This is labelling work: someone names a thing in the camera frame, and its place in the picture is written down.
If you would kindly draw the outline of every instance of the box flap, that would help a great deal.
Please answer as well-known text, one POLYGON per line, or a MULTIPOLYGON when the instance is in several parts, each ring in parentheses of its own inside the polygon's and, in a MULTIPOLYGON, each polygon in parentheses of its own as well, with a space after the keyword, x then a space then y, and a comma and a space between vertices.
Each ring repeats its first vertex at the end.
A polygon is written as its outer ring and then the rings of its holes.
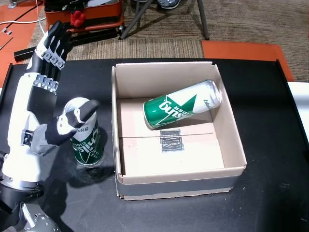
POLYGON ((220 79, 212 62, 117 64, 115 71, 118 98, 154 98, 206 79, 220 79))

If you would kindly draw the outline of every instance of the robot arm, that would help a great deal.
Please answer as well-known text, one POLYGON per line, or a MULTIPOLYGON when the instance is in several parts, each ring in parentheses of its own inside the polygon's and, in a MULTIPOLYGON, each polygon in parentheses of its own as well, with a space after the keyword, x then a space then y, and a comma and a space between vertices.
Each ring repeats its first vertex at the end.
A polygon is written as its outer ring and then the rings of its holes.
POLYGON ((10 153, 3 159, 0 177, 0 231, 16 225, 22 216, 30 223, 27 231, 38 231, 34 228, 39 219, 32 215, 37 211, 53 224, 41 209, 28 206, 30 200, 42 195, 39 158, 72 137, 99 105, 91 100, 53 117, 58 76, 71 50, 71 33, 66 30, 57 22, 45 33, 18 82, 8 131, 10 153))

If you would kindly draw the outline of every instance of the green label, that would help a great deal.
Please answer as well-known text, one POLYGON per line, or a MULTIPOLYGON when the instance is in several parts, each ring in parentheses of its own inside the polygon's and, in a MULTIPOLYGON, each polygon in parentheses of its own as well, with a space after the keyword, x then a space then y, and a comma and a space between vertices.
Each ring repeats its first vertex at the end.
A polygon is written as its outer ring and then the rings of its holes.
POLYGON ((179 105, 169 96, 152 99, 144 104, 148 123, 156 128, 193 115, 196 95, 179 105))
POLYGON ((101 135, 98 129, 98 122, 96 122, 92 133, 82 140, 78 141, 71 138, 74 149, 75 158, 81 163, 91 165, 97 163, 103 154, 103 147, 101 142, 101 135))

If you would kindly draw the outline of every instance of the can logo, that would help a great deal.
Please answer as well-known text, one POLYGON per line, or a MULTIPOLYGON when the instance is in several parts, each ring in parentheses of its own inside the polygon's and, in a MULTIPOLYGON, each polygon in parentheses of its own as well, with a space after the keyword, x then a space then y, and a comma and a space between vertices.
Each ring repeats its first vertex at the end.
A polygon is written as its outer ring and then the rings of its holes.
MULTIPOLYGON (((88 127, 82 128, 80 130, 87 131, 88 127)), ((75 158, 81 164, 95 164, 98 162, 102 156, 102 146, 100 142, 100 132, 98 130, 98 122, 96 122, 92 132, 89 136, 82 140, 78 141, 75 138, 71 138, 72 146, 75 153, 75 158)))
POLYGON ((173 101, 173 99, 166 96, 165 100, 159 105, 159 109, 164 111, 168 115, 165 116, 161 121, 156 123, 156 126, 193 115, 193 108, 196 97, 197 95, 193 96, 183 105, 179 105, 175 101, 173 101))

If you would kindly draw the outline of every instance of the orange mat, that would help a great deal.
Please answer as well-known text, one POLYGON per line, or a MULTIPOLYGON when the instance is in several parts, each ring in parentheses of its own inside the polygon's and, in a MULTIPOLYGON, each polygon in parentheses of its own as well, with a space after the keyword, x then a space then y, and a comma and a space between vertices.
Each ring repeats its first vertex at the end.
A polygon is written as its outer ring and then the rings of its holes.
MULTIPOLYGON (((7 5, 0 6, 0 22, 13 21, 30 8, 36 6, 35 1, 19 3, 17 7, 9 9, 7 5)), ((35 21, 38 19, 37 10, 33 9, 18 21, 35 21)), ((0 25, 0 31, 8 24, 0 25)), ((30 43, 34 32, 35 23, 32 24, 12 24, 8 30, 12 31, 13 38, 0 50, 0 87, 2 87, 9 64, 16 64, 14 52, 26 49, 30 43)))
POLYGON ((204 58, 279 60, 287 81, 294 81, 279 45, 245 42, 202 41, 204 58))

